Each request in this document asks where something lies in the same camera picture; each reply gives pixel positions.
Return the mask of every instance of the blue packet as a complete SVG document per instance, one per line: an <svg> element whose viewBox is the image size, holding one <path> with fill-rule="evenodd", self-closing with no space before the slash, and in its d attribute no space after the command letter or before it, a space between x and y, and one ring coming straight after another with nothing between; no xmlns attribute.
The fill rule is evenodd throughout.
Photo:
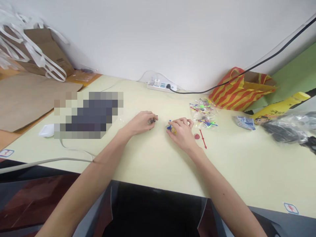
<svg viewBox="0 0 316 237"><path fill-rule="evenodd" d="M239 127L242 127L248 130L256 130L256 128L254 127L253 118L235 116L235 121Z"/></svg>

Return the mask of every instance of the green wall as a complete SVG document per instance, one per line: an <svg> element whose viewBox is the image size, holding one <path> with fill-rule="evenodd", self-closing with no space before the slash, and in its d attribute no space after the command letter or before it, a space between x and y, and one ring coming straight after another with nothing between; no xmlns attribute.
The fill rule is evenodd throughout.
<svg viewBox="0 0 316 237"><path fill-rule="evenodd" d="M286 66L272 75L278 89L254 102L246 110L273 104L294 95L316 88L316 43L302 52Z"/></svg>

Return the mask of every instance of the white desk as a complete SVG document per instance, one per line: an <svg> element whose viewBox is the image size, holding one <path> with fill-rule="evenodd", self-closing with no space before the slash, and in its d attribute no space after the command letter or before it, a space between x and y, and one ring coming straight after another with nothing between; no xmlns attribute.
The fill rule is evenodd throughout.
<svg viewBox="0 0 316 237"><path fill-rule="evenodd" d="M102 76L84 91L101 91L119 79ZM153 91L146 84L121 81L107 91L124 92L123 120L141 110L150 110L159 121L149 132L133 137L127 144L115 180L208 197L193 162L170 140L165 132L169 119L191 118L189 103L204 95L180 95ZM283 202L296 205L301 215L316 218L316 156L299 145L280 146L262 127L248 131L238 127L232 116L242 114L220 111L218 131L203 130L208 158L249 206L287 212ZM58 157L89 159L81 152L63 149L53 138L40 138L38 132L54 123L46 117L7 149L14 150L8 159L34 162ZM124 122L117 120L100 140L63 140L71 148L98 154ZM204 147L202 139L197 141ZM81 173L88 163L57 161L44 164L56 169Z"/></svg>

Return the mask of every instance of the forearm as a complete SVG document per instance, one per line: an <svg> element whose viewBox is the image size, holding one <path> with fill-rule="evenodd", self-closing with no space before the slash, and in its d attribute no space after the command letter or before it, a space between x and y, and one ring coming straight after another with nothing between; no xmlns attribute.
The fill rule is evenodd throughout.
<svg viewBox="0 0 316 237"><path fill-rule="evenodd" d="M188 153L205 179L212 202L234 236L264 236L265 232L233 187L201 148Z"/></svg>
<svg viewBox="0 0 316 237"><path fill-rule="evenodd" d="M119 130L58 203L37 237L72 236L77 225L106 189L131 138Z"/></svg>

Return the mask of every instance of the black cable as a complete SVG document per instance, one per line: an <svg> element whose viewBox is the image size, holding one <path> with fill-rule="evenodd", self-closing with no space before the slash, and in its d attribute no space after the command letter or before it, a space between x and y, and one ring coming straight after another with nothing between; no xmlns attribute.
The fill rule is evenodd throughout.
<svg viewBox="0 0 316 237"><path fill-rule="evenodd" d="M279 53L281 53L287 46L289 46L289 44L292 43L301 33L303 33L308 27L310 27L315 21L316 21L316 17L315 17L313 20L311 20L311 22L309 22L306 26L304 26L304 28L301 29L295 36L293 36L278 52L276 52L274 55L268 57L267 59L265 59L265 60L263 60L263 61L257 63L255 66L252 66L251 68L247 69L247 70L244 71L243 73L240 73L238 76L241 76L241 75L245 74L246 72L249 72L250 70L254 69L255 67L258 67L259 65L261 65L261 64L265 63L266 61L272 59L273 57L277 56L277 55L278 55ZM223 84L214 86L214 87L212 87L211 89L208 89L208 90L203 91L203 92L177 92L177 91L174 91L174 90L172 90L172 89L170 88L170 87L171 87L170 84L168 84L168 85L166 86L166 88L168 88L169 90L171 90L172 92L177 93L177 94L203 94L203 93L205 93L205 92L208 92L208 91L210 91L210 90L213 90L213 89L216 88L216 87L223 86L223 85L225 85L225 84L227 84L227 83L229 83L229 82L230 82L230 81L227 81L227 82L225 82L225 83L223 83Z"/></svg>

